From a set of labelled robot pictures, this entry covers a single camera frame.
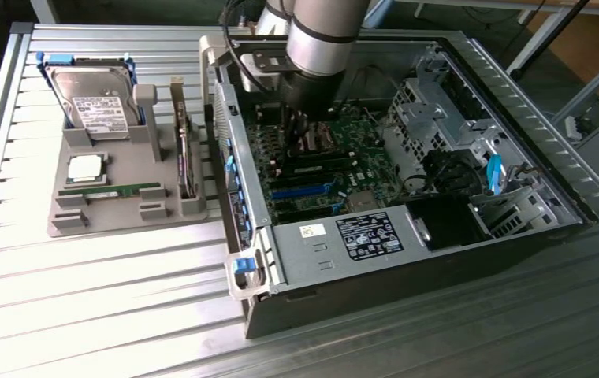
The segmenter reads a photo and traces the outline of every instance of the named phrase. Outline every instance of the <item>white label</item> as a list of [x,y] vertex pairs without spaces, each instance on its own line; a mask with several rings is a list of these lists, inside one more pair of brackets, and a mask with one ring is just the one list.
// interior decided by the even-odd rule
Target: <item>white label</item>
[[324,235],[324,227],[323,224],[309,224],[308,226],[298,227],[298,233],[303,238],[309,238],[311,236]]
[[101,198],[117,198],[120,194],[116,191],[106,191],[105,193],[90,193],[85,195],[86,199],[101,199]]
[[128,130],[118,97],[73,97],[72,101],[88,132],[96,134]]

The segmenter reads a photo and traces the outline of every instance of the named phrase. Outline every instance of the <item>blue pci slot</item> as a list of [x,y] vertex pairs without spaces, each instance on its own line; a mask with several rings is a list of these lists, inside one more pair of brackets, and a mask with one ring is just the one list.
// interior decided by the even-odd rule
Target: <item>blue pci slot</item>
[[297,197],[309,197],[312,195],[327,195],[329,189],[332,189],[333,181],[331,183],[323,183],[319,185],[311,185],[308,187],[296,187],[285,191],[273,191],[270,193],[270,199],[286,199]]

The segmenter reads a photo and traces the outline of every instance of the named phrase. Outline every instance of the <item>motherboard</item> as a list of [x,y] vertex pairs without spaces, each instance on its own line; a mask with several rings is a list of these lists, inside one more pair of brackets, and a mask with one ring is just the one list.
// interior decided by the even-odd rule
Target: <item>motherboard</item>
[[245,131],[272,222],[357,213],[385,207],[400,182],[380,139],[380,126],[347,106],[307,127],[294,151],[285,130],[258,111]]

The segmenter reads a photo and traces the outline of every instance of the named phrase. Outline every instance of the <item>warning label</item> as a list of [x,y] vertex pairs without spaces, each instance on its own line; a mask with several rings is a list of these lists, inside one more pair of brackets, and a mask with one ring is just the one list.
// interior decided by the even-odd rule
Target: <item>warning label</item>
[[72,101],[88,132],[96,134],[128,130],[118,97],[73,97]]
[[385,213],[336,221],[351,260],[364,260],[403,250],[393,225]]

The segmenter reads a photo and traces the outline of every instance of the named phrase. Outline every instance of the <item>hard drive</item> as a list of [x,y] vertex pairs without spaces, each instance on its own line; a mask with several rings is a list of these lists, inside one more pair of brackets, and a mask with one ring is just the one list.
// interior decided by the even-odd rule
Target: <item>hard drive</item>
[[37,54],[37,68],[57,95],[68,128],[85,128],[93,140],[125,139],[129,126],[144,124],[133,101],[134,65],[125,59]]

